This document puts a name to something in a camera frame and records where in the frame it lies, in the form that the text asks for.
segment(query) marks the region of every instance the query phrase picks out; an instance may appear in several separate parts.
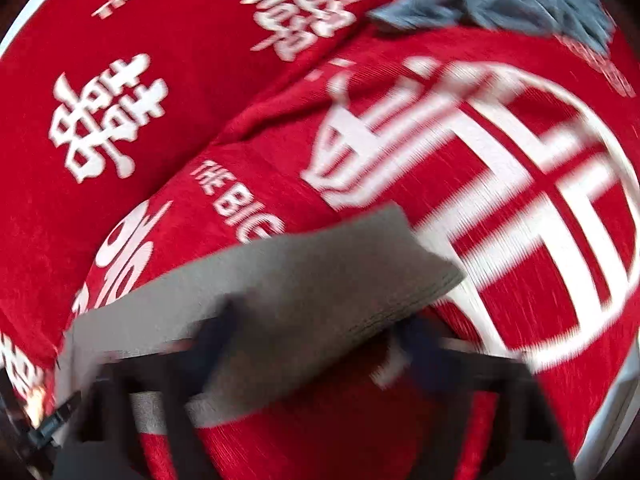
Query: blue cloth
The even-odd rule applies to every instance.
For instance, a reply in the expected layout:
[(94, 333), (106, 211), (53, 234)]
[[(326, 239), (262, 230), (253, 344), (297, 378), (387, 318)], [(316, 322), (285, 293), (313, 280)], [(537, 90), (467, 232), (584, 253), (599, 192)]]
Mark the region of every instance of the blue cloth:
[(369, 17), (383, 30), (474, 23), (532, 36), (563, 34), (601, 54), (615, 28), (599, 0), (394, 0)]
[(450, 392), (460, 380), (460, 363), (453, 352), (440, 347), (429, 321), (411, 316), (394, 325), (400, 347), (411, 358), (410, 373), (427, 394)]

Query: red pillow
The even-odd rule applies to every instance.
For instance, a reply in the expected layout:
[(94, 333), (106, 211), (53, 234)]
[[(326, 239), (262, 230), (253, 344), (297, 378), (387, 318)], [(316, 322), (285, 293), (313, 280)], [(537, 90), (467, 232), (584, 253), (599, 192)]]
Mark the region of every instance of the red pillow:
[(15, 345), (36, 365), (12, 372), (20, 390), (52, 366), (113, 225), (291, 61), (304, 73), (386, 1), (43, 4), (0, 64), (0, 336), (8, 362)]
[[(438, 315), (530, 365), (575, 455), (640, 322), (640, 73), (620, 34), (611, 51), (605, 64), (555, 38), (366, 32), (122, 221), (76, 314), (225, 246), (394, 201), (468, 274)], [(404, 479), (433, 407), (394, 382), (396, 355), (374, 341), (292, 397), (201, 430), (223, 476)], [(477, 400), (459, 479), (474, 477), (491, 425), (492, 399)], [(171, 478), (164, 438), (143, 441), (156, 478)]]

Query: white fabric edge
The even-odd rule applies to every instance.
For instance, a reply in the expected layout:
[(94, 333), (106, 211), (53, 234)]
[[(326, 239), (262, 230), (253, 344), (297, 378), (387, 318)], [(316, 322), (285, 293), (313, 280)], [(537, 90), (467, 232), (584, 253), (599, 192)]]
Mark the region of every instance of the white fabric edge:
[(577, 480), (592, 480), (613, 454), (640, 407), (640, 352), (631, 350), (600, 409), (591, 419), (587, 435), (574, 460)]
[(29, 0), (25, 4), (24, 8), (20, 11), (20, 14), (18, 14), (18, 17), (11, 24), (11, 27), (9, 27), (9, 30), (0, 42), (0, 57), (4, 55), (11, 42), (18, 35), (18, 32), (20, 32), (24, 25), (29, 21), (30, 17), (34, 15), (36, 10), (38, 10), (44, 1), (45, 0)]

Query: red bedding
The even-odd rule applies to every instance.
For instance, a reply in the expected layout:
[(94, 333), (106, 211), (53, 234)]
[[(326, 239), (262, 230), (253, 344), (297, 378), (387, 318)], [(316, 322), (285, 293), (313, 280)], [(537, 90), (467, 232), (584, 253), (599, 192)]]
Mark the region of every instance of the red bedding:
[[(229, 245), (394, 201), (468, 273), (437, 314), (529, 362), (575, 454), (639, 325), (640, 73), (622, 35), (610, 59), (476, 28), (390, 40), (348, 16), (388, 0), (344, 0), (332, 37), (273, 39), (254, 16), (265, 1), (50, 0), (4, 56), (0, 336), (16, 387), (88, 308)], [(68, 157), (72, 125), (95, 131)], [(402, 375), (380, 381), (393, 355), (374, 340), (201, 430), (223, 476), (404, 478), (437, 438), (435, 408)], [(477, 399), (460, 479), (491, 406)], [(142, 439), (171, 478), (164, 438)]]

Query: white chinese character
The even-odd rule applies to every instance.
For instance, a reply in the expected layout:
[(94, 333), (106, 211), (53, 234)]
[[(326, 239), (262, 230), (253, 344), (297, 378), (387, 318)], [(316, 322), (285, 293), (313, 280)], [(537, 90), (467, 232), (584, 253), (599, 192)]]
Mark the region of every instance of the white chinese character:
[[(148, 89), (138, 84), (138, 76), (146, 70), (148, 64), (146, 54), (135, 56), (129, 64), (117, 60), (111, 64), (112, 74), (105, 71), (100, 76), (103, 84), (98, 82), (97, 77), (93, 78), (84, 86), (80, 97), (71, 89), (64, 74), (57, 79), (53, 95), (63, 104), (53, 114), (49, 139), (56, 147), (68, 144), (65, 167), (78, 182), (96, 177), (104, 171), (105, 161), (96, 150), (98, 147), (114, 161), (120, 178), (127, 178), (133, 173), (133, 160), (121, 154), (113, 141), (136, 140), (138, 126), (148, 123), (148, 115), (159, 117), (164, 114), (159, 105), (167, 95), (164, 81), (157, 79)], [(124, 85), (130, 88), (135, 86), (134, 94), (138, 99), (134, 101), (130, 96), (123, 96), (120, 104), (109, 107), (113, 96), (121, 94)], [(107, 107), (109, 108), (98, 125), (92, 114)], [(78, 124), (86, 130), (84, 136), (78, 132)]]
[[(474, 325), (485, 352), (519, 355), (532, 371), (573, 358), (621, 315), (626, 298), (640, 280), (638, 242), (627, 271), (593, 206), (607, 190), (622, 182), (638, 232), (638, 178), (618, 140), (575, 95), (519, 68), (499, 63), (454, 62), (423, 93), (422, 78), (430, 78), (440, 63), (428, 57), (411, 57), (404, 65), (420, 78), (400, 76), (385, 96), (359, 116), (349, 109), (348, 82), (353, 73), (339, 72), (329, 79), (327, 91), (335, 103), (318, 129), (309, 168), (302, 172), (302, 179), (335, 210), (362, 208), (442, 146), (453, 139), (460, 140), (486, 169), (416, 226), (417, 239), (425, 249), (457, 263), (466, 273), (465, 281), (447, 294), (447, 301), (454, 303)], [(508, 107), (530, 88), (572, 107), (575, 117), (554, 124), (540, 136), (534, 134)], [(602, 270), (610, 291), (606, 303), (598, 297), (591, 268), (574, 233), (545, 192), (540, 192), (514, 218), (505, 219), (494, 232), (483, 239), (476, 238), (473, 248), (464, 254), (456, 253), (456, 240), (534, 183), (527, 168), (510, 150), (460, 109), (463, 104), (504, 132), (547, 175), (573, 160), (592, 139), (601, 140), (607, 147), (612, 156), (591, 157), (555, 183)], [(510, 348), (498, 332), (481, 293), (500, 283), (540, 248), (553, 260), (574, 307), (577, 324), (553, 338)], [(389, 361), (374, 375), (381, 386), (392, 380), (402, 365), (398, 356), (391, 355)]]
[[(149, 205), (149, 200), (145, 200), (114, 227), (95, 255), (95, 265), (100, 268), (109, 266), (109, 269), (104, 275), (105, 283), (93, 308), (101, 307), (105, 298), (106, 304), (110, 304), (129, 294), (154, 250), (153, 242), (145, 242), (145, 238), (172, 203), (171, 200), (166, 202), (152, 217), (145, 216)], [(74, 309), (82, 313), (89, 301), (88, 291), (84, 294), (84, 287), (80, 297)]]
[[(273, 46), (284, 61), (293, 61), (296, 54), (322, 38), (330, 38), (334, 31), (355, 22), (353, 13), (344, 7), (360, 0), (242, 0), (242, 4), (255, 4), (258, 12), (255, 22), (265, 30), (274, 32), (266, 40), (254, 45), (258, 52)], [(306, 30), (310, 26), (313, 32)]]

